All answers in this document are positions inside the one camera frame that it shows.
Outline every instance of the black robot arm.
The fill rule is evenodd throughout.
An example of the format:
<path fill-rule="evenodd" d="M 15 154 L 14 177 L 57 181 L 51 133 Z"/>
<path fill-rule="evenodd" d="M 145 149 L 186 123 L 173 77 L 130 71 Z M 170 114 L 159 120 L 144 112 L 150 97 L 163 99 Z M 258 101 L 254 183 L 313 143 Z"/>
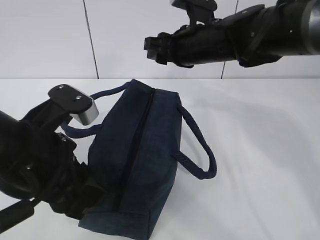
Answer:
<path fill-rule="evenodd" d="M 243 67 L 283 56 L 320 55 L 320 0 L 278 0 L 273 7 L 249 7 L 215 18 L 214 0 L 171 0 L 187 11 L 189 25 L 174 34 L 147 37 L 147 58 L 179 67 L 237 60 Z"/>
<path fill-rule="evenodd" d="M 94 100 L 66 84 L 48 94 L 20 121 L 0 111 L 0 191 L 21 200 L 0 211 L 0 233 L 31 217 L 41 201 L 79 220 L 105 193 L 74 156 L 77 145 L 55 133 L 70 116 L 90 124 L 99 114 Z"/>

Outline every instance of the white tabletop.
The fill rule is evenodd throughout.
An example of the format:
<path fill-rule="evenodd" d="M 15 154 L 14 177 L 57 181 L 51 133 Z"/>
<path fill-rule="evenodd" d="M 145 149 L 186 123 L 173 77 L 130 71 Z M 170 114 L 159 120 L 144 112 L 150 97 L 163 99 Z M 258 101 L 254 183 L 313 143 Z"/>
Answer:
<path fill-rule="evenodd" d="M 127 80 L 1 80 L 0 110 L 16 119 L 66 83 L 92 94 Z M 197 180 L 181 166 L 152 240 L 307 240 L 320 236 L 319 79 L 144 80 L 180 93 L 217 159 L 218 174 Z M 97 101 L 102 121 L 119 98 Z M 86 161 L 93 138 L 77 140 Z M 199 166 L 208 159 L 183 125 L 181 150 Z M 16 200 L 0 194 L 0 209 Z M 1 235 L 2 240 L 122 240 L 77 227 L 51 211 Z"/>

